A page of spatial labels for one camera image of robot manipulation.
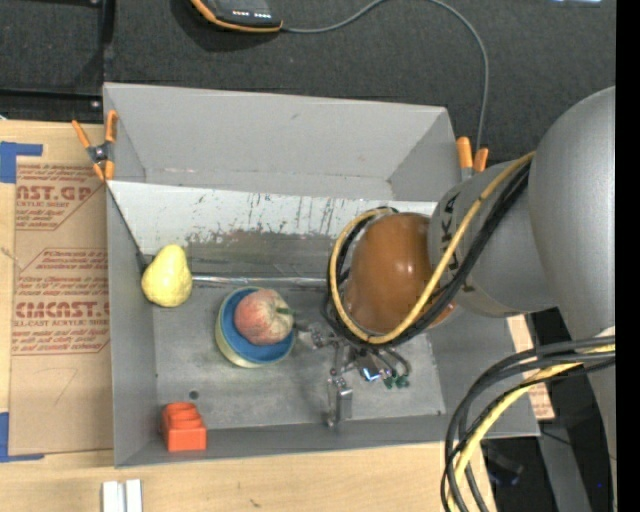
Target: gray cylinder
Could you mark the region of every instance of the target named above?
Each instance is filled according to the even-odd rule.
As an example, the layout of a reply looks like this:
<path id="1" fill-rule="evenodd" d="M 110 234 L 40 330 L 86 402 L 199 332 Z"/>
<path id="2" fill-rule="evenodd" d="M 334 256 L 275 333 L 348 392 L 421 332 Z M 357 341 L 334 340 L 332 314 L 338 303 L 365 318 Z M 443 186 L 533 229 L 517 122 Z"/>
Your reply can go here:
<path id="1" fill-rule="evenodd" d="M 507 165 L 509 162 L 474 175 L 447 192 L 438 203 L 429 229 L 429 257 L 434 265 L 440 261 L 471 204 Z M 473 239 L 505 185 L 498 187 L 474 217 L 447 266 L 441 284 L 448 283 L 456 275 Z M 465 309 L 496 317 L 541 311 L 555 305 L 545 282 L 533 238 L 527 190 L 494 231 L 456 295 L 456 301 Z"/>
<path id="2" fill-rule="evenodd" d="M 615 88 L 563 114 L 531 166 L 531 223 L 574 339 L 615 325 Z"/>

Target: yellow pear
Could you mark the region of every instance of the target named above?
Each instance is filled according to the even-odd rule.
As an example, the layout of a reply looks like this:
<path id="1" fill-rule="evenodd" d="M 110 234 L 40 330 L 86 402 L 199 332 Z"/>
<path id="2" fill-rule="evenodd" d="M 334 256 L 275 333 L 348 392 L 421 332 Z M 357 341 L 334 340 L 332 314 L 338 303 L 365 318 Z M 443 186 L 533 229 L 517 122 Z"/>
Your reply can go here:
<path id="1" fill-rule="evenodd" d="M 166 245 L 142 275 L 142 291 L 151 302 L 174 308 L 191 295 L 191 271 L 184 249 L 177 244 Z"/>

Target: black surface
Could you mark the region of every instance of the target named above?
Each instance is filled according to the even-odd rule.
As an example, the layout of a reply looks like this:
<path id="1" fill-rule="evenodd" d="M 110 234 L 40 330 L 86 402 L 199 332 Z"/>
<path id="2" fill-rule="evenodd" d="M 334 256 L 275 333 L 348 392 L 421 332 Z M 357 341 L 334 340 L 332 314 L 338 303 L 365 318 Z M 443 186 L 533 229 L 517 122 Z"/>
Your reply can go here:
<path id="1" fill-rule="evenodd" d="M 332 24 L 366 3 L 269 0 L 285 26 L 295 27 Z M 483 143 L 491 162 L 535 149 L 564 111 L 615 85 L 614 0 L 596 8 L 549 0 L 448 4 L 475 26 L 489 53 Z M 114 5 L 113 32 L 104 32 L 101 23 Z M 425 0 L 389 0 L 343 29 L 318 35 L 221 31 L 188 0 L 0 2 L 0 114 L 11 119 L 100 121 L 101 107 L 92 101 L 106 79 L 445 106 L 455 135 L 475 144 L 482 78 L 470 33 Z M 557 312 L 533 320 L 542 343 L 567 339 Z M 586 405 L 576 408 L 575 393 Z M 608 512 L 602 425 L 589 405 L 588 384 L 558 384 L 552 399 L 559 421 L 567 422 L 593 510 Z M 555 512 L 537 440 L 498 441 L 492 448 L 524 466 L 516 485 L 496 487 L 500 511 Z"/>

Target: black device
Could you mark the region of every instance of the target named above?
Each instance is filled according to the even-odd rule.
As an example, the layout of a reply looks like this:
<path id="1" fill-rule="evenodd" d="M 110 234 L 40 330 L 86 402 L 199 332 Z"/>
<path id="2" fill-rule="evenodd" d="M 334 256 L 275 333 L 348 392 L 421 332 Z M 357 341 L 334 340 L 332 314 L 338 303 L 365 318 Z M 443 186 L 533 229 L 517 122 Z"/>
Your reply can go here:
<path id="1" fill-rule="evenodd" d="M 265 0 L 191 0 L 211 23 L 242 32 L 277 32 L 282 20 Z"/>

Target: yellow cable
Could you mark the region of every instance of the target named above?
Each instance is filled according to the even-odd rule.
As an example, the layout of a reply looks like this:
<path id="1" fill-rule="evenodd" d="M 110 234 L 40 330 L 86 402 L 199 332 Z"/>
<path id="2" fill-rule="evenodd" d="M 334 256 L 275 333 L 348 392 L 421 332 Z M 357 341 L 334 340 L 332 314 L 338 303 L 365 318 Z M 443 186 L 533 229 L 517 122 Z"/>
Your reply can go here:
<path id="1" fill-rule="evenodd" d="M 596 352 L 615 353 L 615 350 L 616 350 L 615 343 L 612 343 L 596 349 L 587 350 L 584 353 L 585 354 L 594 354 Z M 487 416 L 478 425 L 478 428 L 469 438 L 467 445 L 462 450 L 460 450 L 460 455 L 458 457 L 458 460 L 456 461 L 456 469 L 455 469 L 456 482 L 462 481 L 464 470 L 469 464 L 469 461 L 471 460 L 473 453 L 478 448 L 480 441 L 482 441 L 482 439 L 484 438 L 486 433 L 489 431 L 489 429 L 498 420 L 498 418 L 502 416 L 504 411 L 506 411 L 516 400 L 518 400 L 518 398 L 524 395 L 529 390 L 529 388 L 531 388 L 532 386 L 535 386 L 536 384 L 535 381 L 538 381 L 540 379 L 545 379 L 548 377 L 553 377 L 554 375 L 567 371 L 571 368 L 580 366 L 580 364 L 582 363 L 557 364 L 557 365 L 550 366 L 548 368 L 543 368 L 541 370 L 538 370 L 535 374 L 527 377 L 522 381 L 521 383 L 522 387 L 517 387 L 513 389 L 511 392 L 509 392 L 508 394 L 506 394 L 502 398 L 502 400 L 500 400 L 493 407 L 493 409 L 491 409 L 489 414 L 487 414 Z M 454 510 L 455 504 L 453 502 L 453 496 L 451 496 L 451 493 L 449 493 L 449 496 L 448 496 L 448 503 L 449 503 L 449 508 L 451 508 L 451 510 Z"/>
<path id="2" fill-rule="evenodd" d="M 342 244 L 345 238 L 347 237 L 347 235 L 349 234 L 353 226 L 358 224 L 358 222 L 362 221 L 363 219 L 377 215 L 380 212 L 380 210 L 365 212 L 364 214 L 356 217 L 349 224 L 347 224 L 347 226 L 342 230 L 342 232 L 340 233 L 340 236 L 336 240 L 336 243 L 333 247 L 333 251 L 331 253 L 331 259 L 329 260 L 329 285 L 331 287 L 331 298 L 333 299 L 333 303 L 335 304 L 338 315 L 340 316 L 344 324 L 347 326 L 347 328 L 361 340 L 367 341 L 373 344 L 386 343 L 388 341 L 393 340 L 402 332 L 404 332 L 405 329 L 407 329 L 407 327 L 409 327 L 420 316 L 422 309 L 431 298 L 431 294 L 433 293 L 436 286 L 438 285 L 438 282 L 440 281 L 440 277 L 442 277 L 442 274 L 444 273 L 446 265 L 449 263 L 449 260 L 453 256 L 453 253 L 458 247 L 460 241 L 462 240 L 462 237 L 467 232 L 467 229 L 469 228 L 473 217 L 476 215 L 476 213 L 478 213 L 478 210 L 482 206 L 482 203 L 484 203 L 484 201 L 513 173 L 515 173 L 523 165 L 531 161 L 531 159 L 533 158 L 533 155 L 534 155 L 534 152 L 531 152 L 512 162 L 500 174 L 498 174 L 498 176 L 496 176 L 493 179 L 493 181 L 491 181 L 491 183 L 489 183 L 489 185 L 487 185 L 487 187 L 482 191 L 478 199 L 476 199 L 471 205 L 471 207 L 469 208 L 469 211 L 466 213 L 466 215 L 462 219 L 462 222 L 460 222 L 460 226 L 458 227 L 455 234 L 453 235 L 453 238 L 451 239 L 449 247 L 447 247 L 447 250 L 442 255 L 442 258 L 440 259 L 438 266 L 434 270 L 433 275 L 431 276 L 431 279 L 429 280 L 424 291 L 422 292 L 422 295 L 420 295 L 418 302 L 416 302 L 415 306 L 407 314 L 405 319 L 398 326 L 396 326 L 395 329 L 393 329 L 392 331 L 386 334 L 377 335 L 377 336 L 371 335 L 366 331 L 362 330 L 360 327 L 356 325 L 356 323 L 353 320 L 351 320 L 351 318 L 349 317 L 348 313 L 345 311 L 344 306 L 342 304 L 340 293 L 338 291 L 338 278 L 336 275 L 336 264 L 338 261 L 338 254 L 340 253 L 340 249 L 342 247 Z"/>

